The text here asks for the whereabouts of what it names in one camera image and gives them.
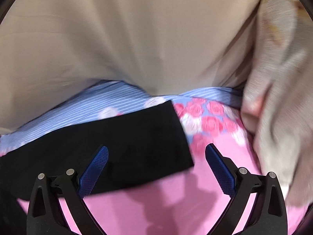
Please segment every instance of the pink flower pattern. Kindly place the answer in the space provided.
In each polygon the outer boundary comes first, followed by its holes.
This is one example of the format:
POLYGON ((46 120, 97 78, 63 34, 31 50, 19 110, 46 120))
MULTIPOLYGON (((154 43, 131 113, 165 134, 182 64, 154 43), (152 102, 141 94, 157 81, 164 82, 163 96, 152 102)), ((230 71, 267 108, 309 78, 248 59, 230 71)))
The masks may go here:
POLYGON ((174 109, 176 111, 176 114, 179 118, 181 118, 184 115, 184 105, 182 103, 176 103, 174 104, 174 109))
POLYGON ((207 109, 212 115, 222 116, 224 115, 224 107, 217 101, 210 101, 207 104, 207 109))
POLYGON ((194 156, 204 158, 205 148, 210 143, 213 143, 213 138, 200 133, 195 134, 190 144, 190 150, 194 156))
POLYGON ((184 114, 188 113, 194 118, 198 118, 203 114, 203 108, 201 104, 194 103, 194 102, 188 102, 187 106, 185 107, 184 114))
POLYGON ((223 125, 216 117, 204 116, 201 118, 201 126, 204 132, 209 132, 213 136, 219 135, 223 130, 223 125))
POLYGON ((191 100, 195 103, 198 103, 198 104, 205 104, 207 102, 206 99, 198 98, 198 97, 193 97, 191 100))
POLYGON ((223 118, 223 128, 228 132, 235 132, 237 131, 238 126, 233 120, 229 118, 223 118))

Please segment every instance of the blue grip pad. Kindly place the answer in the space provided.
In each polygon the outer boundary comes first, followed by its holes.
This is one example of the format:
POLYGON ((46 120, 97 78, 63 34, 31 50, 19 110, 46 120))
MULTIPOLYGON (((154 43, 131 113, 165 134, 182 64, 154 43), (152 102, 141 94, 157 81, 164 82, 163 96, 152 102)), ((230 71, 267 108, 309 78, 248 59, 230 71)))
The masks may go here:
POLYGON ((78 194, 81 199, 91 193, 108 159, 108 148, 103 146, 79 179, 78 194))
POLYGON ((205 148, 205 158, 223 193, 233 198, 236 194, 235 179, 211 145, 205 148))

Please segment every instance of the black clamp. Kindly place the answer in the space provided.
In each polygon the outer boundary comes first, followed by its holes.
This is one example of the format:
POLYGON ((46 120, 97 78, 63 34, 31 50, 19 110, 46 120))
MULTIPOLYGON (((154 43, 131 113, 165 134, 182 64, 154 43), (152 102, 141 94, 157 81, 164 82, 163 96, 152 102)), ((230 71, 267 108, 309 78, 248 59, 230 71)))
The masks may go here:
MULTIPOLYGON (((208 161, 223 192, 231 200, 207 235, 232 235, 251 193, 257 193, 253 209, 243 231, 236 235, 287 235, 284 198, 275 173, 266 176, 237 168, 217 148, 206 147, 208 161)), ((61 210, 62 195, 82 235, 107 235, 94 219, 79 194, 80 175, 68 169, 63 175, 39 174, 33 187, 27 215, 27 235, 73 235, 61 210)))

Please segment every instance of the pink fabric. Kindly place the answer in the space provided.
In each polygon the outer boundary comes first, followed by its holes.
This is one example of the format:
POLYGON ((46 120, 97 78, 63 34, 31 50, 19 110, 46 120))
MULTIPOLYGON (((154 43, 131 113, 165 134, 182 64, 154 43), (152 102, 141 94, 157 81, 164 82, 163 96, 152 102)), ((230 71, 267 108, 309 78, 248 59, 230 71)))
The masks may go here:
MULTIPOLYGON (((190 132, 193 134, 190 142, 195 162, 193 169, 137 188, 84 198, 108 235, 207 234, 230 199, 223 194, 205 160, 204 148, 209 143, 214 143, 222 155, 230 157, 238 167, 260 174, 251 138, 242 126, 239 112, 217 102, 205 103, 205 99, 196 98, 186 106, 174 105, 185 132, 189 136, 190 132), (216 117, 200 117, 203 107, 216 117)), ((255 195, 250 197, 234 233, 245 226, 254 198, 255 195)), ((60 199, 60 203, 71 230, 80 234, 64 199, 60 199)), ((28 202, 21 200, 20 204, 27 211, 28 202)), ((295 231, 305 212, 305 207, 287 208, 288 235, 295 231)))

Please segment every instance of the black plastic frame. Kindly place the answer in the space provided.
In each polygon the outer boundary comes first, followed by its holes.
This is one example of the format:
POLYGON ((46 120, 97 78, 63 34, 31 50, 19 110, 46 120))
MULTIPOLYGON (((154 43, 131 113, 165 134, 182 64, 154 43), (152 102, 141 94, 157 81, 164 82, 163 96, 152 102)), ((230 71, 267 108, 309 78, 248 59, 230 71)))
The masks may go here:
POLYGON ((26 235, 26 214, 15 197, 0 189, 0 234, 26 235))
MULTIPOLYGON (((232 235, 251 193, 257 193, 253 209, 243 231, 237 235, 287 235, 287 214, 276 176, 245 174, 231 159, 223 157, 210 144, 228 170, 236 177, 236 194, 208 235, 232 235)), ((62 195, 82 235, 107 235, 78 194, 78 176, 64 173, 57 177, 37 178, 27 215, 28 235, 70 235, 58 195, 62 195)))

